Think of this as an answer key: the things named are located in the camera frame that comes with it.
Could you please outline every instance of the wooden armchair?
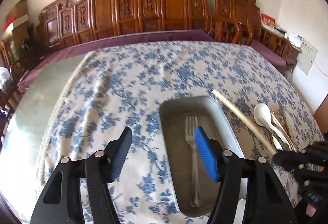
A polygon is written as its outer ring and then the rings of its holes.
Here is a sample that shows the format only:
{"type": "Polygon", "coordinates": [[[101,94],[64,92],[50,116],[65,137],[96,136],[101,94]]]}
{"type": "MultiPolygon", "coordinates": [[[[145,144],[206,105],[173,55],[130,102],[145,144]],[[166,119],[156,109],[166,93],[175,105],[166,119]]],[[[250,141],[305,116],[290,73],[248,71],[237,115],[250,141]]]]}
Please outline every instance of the wooden armchair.
{"type": "Polygon", "coordinates": [[[268,47],[271,51],[286,60],[292,50],[292,45],[288,39],[261,27],[258,41],[268,47]]]}
{"type": "Polygon", "coordinates": [[[240,24],[241,26],[241,38],[239,44],[250,45],[254,39],[255,31],[248,24],[240,24]]]}
{"type": "Polygon", "coordinates": [[[242,40],[241,26],[236,20],[212,13],[207,13],[205,30],[217,42],[240,44],[242,40]]]}

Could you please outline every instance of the carved wooden chair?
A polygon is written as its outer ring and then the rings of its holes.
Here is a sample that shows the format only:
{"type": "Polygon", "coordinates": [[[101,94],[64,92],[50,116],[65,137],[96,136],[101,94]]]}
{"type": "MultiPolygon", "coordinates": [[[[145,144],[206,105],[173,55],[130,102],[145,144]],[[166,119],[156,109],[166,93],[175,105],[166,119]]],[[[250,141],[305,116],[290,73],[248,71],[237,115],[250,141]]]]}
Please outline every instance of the carved wooden chair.
{"type": "Polygon", "coordinates": [[[240,44],[251,45],[254,39],[286,60],[292,50],[289,40],[262,27],[260,8],[255,4],[256,0],[215,0],[215,10],[217,15],[240,23],[240,44]]]}
{"type": "Polygon", "coordinates": [[[240,44],[241,26],[234,19],[228,19],[212,13],[207,13],[207,30],[217,42],[240,44]]]}

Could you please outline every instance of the chopsticks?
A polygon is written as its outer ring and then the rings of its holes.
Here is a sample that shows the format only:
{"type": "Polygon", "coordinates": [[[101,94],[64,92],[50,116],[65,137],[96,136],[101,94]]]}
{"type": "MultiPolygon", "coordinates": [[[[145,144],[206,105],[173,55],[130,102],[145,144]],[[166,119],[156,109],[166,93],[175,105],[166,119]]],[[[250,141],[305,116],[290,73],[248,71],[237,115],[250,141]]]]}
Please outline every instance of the chopsticks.
{"type": "MultiPolygon", "coordinates": [[[[281,114],[284,115],[284,117],[282,117],[282,118],[283,118],[283,121],[284,121],[285,127],[286,127],[286,129],[288,129],[288,128],[287,128],[287,124],[286,124],[286,116],[285,116],[285,112],[283,112],[283,109],[282,109],[282,106],[281,106],[280,103],[279,103],[279,108],[280,108],[281,114]]],[[[296,148],[296,145],[294,144],[294,142],[293,142],[293,140],[292,140],[292,138],[291,138],[291,136],[290,136],[290,133],[289,133],[289,132],[287,133],[287,132],[285,131],[285,129],[283,128],[283,126],[280,124],[279,120],[276,118],[276,116],[275,116],[275,114],[274,114],[274,112],[273,112],[272,109],[271,109],[271,118],[272,118],[273,123],[276,124],[277,127],[278,127],[278,129],[284,134],[286,140],[287,140],[288,143],[291,145],[292,149],[296,152],[296,151],[297,151],[297,148],[296,148]]]]}
{"type": "Polygon", "coordinates": [[[231,101],[229,101],[222,93],[214,89],[212,93],[222,101],[256,136],[256,138],[261,141],[268,151],[274,155],[277,153],[276,148],[271,144],[271,142],[261,133],[259,126],[254,123],[248,116],[242,113],[231,101]]]}

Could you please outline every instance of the utensil bundle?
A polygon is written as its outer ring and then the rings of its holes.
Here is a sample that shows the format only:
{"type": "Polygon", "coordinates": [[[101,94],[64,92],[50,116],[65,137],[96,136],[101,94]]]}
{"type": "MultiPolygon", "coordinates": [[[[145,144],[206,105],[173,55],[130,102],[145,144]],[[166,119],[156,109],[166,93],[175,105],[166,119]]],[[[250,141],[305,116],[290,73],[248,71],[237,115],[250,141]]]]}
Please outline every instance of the utensil bundle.
{"type": "Polygon", "coordinates": [[[225,96],[223,96],[218,90],[214,89],[212,93],[222,101],[244,124],[255,134],[257,139],[261,141],[266,148],[271,152],[272,155],[276,154],[277,150],[287,150],[287,151],[297,151],[296,145],[293,142],[292,137],[290,136],[286,116],[283,112],[281,104],[279,108],[283,117],[283,121],[286,127],[286,130],[283,128],[279,120],[276,118],[273,110],[264,104],[259,103],[255,106],[253,116],[255,122],[242,113],[233,103],[231,103],[225,96]],[[262,135],[259,126],[264,127],[269,131],[268,139],[262,135]]]}

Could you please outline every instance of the wooden furniture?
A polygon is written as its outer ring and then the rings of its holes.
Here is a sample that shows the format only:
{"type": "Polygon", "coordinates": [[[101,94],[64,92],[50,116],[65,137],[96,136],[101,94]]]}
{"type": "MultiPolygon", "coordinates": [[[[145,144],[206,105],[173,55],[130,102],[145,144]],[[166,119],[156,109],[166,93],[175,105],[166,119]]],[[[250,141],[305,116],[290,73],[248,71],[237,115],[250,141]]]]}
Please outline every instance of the wooden furniture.
{"type": "Polygon", "coordinates": [[[292,71],[294,71],[294,68],[297,65],[297,56],[299,55],[299,53],[302,52],[302,49],[298,48],[296,46],[293,46],[293,45],[291,45],[291,46],[292,46],[292,49],[286,58],[286,62],[291,67],[292,71]]]}
{"type": "MultiPolygon", "coordinates": [[[[23,56],[21,56],[15,62],[11,62],[9,58],[10,54],[9,54],[8,46],[4,41],[0,40],[0,55],[4,63],[4,67],[6,67],[9,70],[15,82],[14,88],[9,90],[10,91],[9,96],[11,97],[14,92],[17,92],[18,96],[21,96],[21,94],[25,93],[26,90],[19,89],[17,87],[17,83],[23,80],[25,75],[27,75],[27,73],[31,69],[33,69],[39,62],[39,60],[37,60],[36,58],[34,50],[30,48],[30,51],[25,51],[23,56]]],[[[13,103],[14,103],[13,106],[16,108],[17,101],[14,101],[13,103]]]]}
{"type": "Polygon", "coordinates": [[[323,134],[328,132],[328,96],[326,96],[322,104],[314,113],[313,117],[318,123],[320,131],[323,134]]]}
{"type": "Polygon", "coordinates": [[[235,19],[241,24],[242,35],[247,36],[244,39],[246,45],[250,45],[253,39],[258,40],[286,60],[292,51],[290,41],[261,26],[260,8],[255,4],[256,0],[215,0],[215,11],[217,15],[235,19]]]}
{"type": "Polygon", "coordinates": [[[0,107],[2,110],[6,110],[6,105],[13,111],[16,110],[18,101],[14,96],[14,93],[16,93],[18,97],[20,96],[16,83],[13,83],[13,85],[7,90],[7,93],[0,91],[0,107]]]}
{"type": "Polygon", "coordinates": [[[256,0],[215,0],[215,11],[217,15],[235,19],[252,28],[257,39],[261,30],[261,13],[255,3],[256,0]]]}
{"type": "Polygon", "coordinates": [[[61,49],[122,34],[202,29],[217,41],[241,43],[235,19],[208,12],[207,0],[57,0],[39,15],[36,27],[42,51],[61,49]]]}

